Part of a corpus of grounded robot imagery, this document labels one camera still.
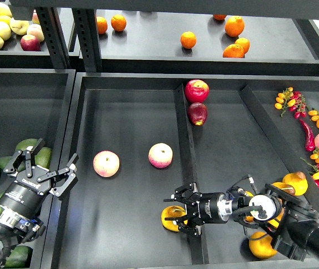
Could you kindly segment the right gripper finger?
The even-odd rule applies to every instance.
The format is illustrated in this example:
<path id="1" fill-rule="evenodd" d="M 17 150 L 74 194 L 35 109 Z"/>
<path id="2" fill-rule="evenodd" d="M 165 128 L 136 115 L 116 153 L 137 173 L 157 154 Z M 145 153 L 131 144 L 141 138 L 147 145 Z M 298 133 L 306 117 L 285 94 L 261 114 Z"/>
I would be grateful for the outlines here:
<path id="1" fill-rule="evenodd" d="M 185 205 L 194 205 L 199 202 L 201 193 L 195 182 L 186 183 L 174 190 L 170 198 L 165 198 L 164 202 L 179 202 Z"/>
<path id="2" fill-rule="evenodd" d="M 178 226 L 179 232 L 187 235 L 200 237 L 201 227 L 192 221 L 192 217 L 188 215 L 180 217 L 165 217 L 165 221 L 172 221 Z"/>

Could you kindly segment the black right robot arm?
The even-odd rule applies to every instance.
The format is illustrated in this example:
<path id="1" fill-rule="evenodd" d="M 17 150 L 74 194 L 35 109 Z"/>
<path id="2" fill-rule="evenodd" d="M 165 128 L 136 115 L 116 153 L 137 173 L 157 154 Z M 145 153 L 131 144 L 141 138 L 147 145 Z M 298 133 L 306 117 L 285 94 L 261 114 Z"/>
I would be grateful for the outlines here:
<path id="1" fill-rule="evenodd" d="M 253 196 L 234 184 L 226 192 L 201 193 L 195 182 L 175 189 L 170 202 L 185 205 L 182 216 L 166 216 L 180 232 L 201 236 L 204 224 L 225 224 L 228 219 L 245 228 L 262 229 L 272 238 L 274 250 L 289 259 L 319 261 L 319 213 L 305 201 L 270 184 L 258 193 L 254 179 L 246 175 Z"/>

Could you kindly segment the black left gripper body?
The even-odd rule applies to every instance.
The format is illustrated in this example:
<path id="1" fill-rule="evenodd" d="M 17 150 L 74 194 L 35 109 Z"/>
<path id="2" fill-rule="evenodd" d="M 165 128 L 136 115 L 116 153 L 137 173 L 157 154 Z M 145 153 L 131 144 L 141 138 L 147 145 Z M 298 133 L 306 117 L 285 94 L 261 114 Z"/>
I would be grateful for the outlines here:
<path id="1" fill-rule="evenodd" d="M 49 172 L 49 169 L 38 165 L 32 167 L 30 178 L 26 170 L 19 172 L 1 196 L 0 206 L 4 210 L 10 209 L 27 219 L 33 219 L 40 212 L 51 188 L 51 181 L 39 183 L 37 180 Z"/>

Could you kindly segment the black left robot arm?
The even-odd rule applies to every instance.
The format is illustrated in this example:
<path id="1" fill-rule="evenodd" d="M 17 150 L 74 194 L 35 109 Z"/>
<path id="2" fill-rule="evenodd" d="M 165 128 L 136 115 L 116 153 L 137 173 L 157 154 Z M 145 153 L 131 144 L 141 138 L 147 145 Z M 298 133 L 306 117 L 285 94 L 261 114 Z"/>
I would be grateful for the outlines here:
<path id="1" fill-rule="evenodd" d="M 55 171 L 36 164 L 35 156 L 44 145 L 40 138 L 34 145 L 15 150 L 3 168 L 14 181 L 0 196 L 3 210 L 0 214 L 0 268 L 18 245 L 44 233 L 44 223 L 37 215 L 47 195 L 63 200 L 78 181 L 77 154 L 73 154 L 64 168 Z"/>

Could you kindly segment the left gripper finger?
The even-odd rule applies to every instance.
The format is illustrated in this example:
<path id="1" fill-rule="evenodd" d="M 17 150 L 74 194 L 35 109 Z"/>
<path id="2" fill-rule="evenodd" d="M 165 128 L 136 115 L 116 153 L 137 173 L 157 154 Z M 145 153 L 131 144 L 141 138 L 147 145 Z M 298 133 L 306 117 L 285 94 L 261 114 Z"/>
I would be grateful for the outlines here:
<path id="1" fill-rule="evenodd" d="M 65 199 L 78 182 L 76 176 L 76 162 L 78 159 L 78 155 L 73 154 L 64 168 L 56 171 L 49 171 L 38 177 L 37 183 L 39 183 L 40 186 L 37 189 L 37 194 L 40 196 L 52 194 L 59 200 Z"/>
<path id="2" fill-rule="evenodd" d="M 13 177 L 17 176 L 19 174 L 18 167 L 20 164 L 24 161 L 25 162 L 25 176 L 27 178 L 32 178 L 33 176 L 33 169 L 35 168 L 35 156 L 36 152 L 32 152 L 30 150 L 30 147 L 28 147 L 27 150 L 21 151 L 18 150 L 14 152 L 14 154 L 11 156 L 12 159 L 9 161 L 7 166 L 4 168 L 4 172 L 8 175 L 11 175 Z"/>

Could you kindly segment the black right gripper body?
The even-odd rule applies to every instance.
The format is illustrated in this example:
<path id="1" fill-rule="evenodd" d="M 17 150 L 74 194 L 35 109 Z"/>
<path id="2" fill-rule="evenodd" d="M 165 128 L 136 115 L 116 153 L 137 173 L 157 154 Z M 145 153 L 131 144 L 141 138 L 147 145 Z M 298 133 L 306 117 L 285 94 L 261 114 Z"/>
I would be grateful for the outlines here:
<path id="1" fill-rule="evenodd" d="M 225 224 L 232 214 L 232 201 L 222 193 L 194 193 L 187 211 L 190 224 Z"/>

